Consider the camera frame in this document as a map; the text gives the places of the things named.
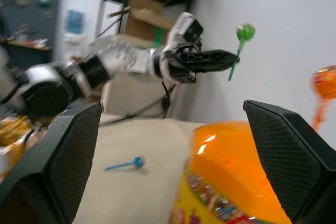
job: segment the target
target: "cardboard box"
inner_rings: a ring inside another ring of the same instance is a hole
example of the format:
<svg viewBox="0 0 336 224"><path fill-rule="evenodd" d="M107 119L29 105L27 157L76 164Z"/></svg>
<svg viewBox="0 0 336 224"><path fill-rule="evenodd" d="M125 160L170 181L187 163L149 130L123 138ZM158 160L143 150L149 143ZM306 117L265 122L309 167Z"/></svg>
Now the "cardboard box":
<svg viewBox="0 0 336 224"><path fill-rule="evenodd" d="M139 46L150 45L152 47L157 27L164 29L162 44L165 44L168 32L174 25L174 21L162 17L164 11L163 3L156 0L129 0L129 8L115 12L109 17L128 14L124 32L124 38L129 38Z"/></svg>

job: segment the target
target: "beige tabletop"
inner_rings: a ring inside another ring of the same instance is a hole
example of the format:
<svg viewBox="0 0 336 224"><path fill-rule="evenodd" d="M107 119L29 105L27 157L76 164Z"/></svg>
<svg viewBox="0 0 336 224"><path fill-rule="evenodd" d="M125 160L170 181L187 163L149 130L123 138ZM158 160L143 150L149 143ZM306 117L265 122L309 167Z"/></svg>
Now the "beige tabletop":
<svg viewBox="0 0 336 224"><path fill-rule="evenodd" d="M115 118L103 115L101 122ZM166 224L198 123L137 119L99 129L75 224ZM145 158L141 170L111 165Z"/></svg>

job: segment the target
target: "orange lollipop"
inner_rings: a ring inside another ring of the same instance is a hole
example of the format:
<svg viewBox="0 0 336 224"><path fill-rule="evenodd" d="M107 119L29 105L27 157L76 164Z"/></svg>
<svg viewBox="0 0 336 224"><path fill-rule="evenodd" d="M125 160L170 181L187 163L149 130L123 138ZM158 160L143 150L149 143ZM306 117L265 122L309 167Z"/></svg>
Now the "orange lollipop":
<svg viewBox="0 0 336 224"><path fill-rule="evenodd" d="M320 96L320 104L315 114L312 127L317 131L324 114L332 99L336 98L336 66L328 66L317 70L313 75L312 84Z"/></svg>

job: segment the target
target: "green lollipop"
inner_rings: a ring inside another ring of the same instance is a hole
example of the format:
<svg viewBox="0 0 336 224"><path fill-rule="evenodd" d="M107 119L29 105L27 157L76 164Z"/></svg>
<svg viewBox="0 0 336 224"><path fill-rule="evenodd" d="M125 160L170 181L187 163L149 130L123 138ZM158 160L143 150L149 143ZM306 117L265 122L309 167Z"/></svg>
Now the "green lollipop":
<svg viewBox="0 0 336 224"><path fill-rule="evenodd" d="M239 46L237 50L238 58L239 58L240 52L242 51L244 47L245 42L253 39L255 32L256 32L256 28L251 24L246 23L246 24L237 26L236 33L239 39ZM232 65L231 72L229 75L229 81L231 81L232 79L232 75L233 75L233 72L235 71L236 64L237 64L237 60Z"/></svg>

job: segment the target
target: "orange candy jar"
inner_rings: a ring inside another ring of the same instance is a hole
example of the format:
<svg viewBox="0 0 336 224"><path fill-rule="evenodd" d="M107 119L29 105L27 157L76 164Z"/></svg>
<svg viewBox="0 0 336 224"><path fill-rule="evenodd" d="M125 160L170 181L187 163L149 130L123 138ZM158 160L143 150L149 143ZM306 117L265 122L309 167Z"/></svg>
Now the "orange candy jar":
<svg viewBox="0 0 336 224"><path fill-rule="evenodd" d="M169 223L291 223L266 178L247 122L195 130Z"/></svg>

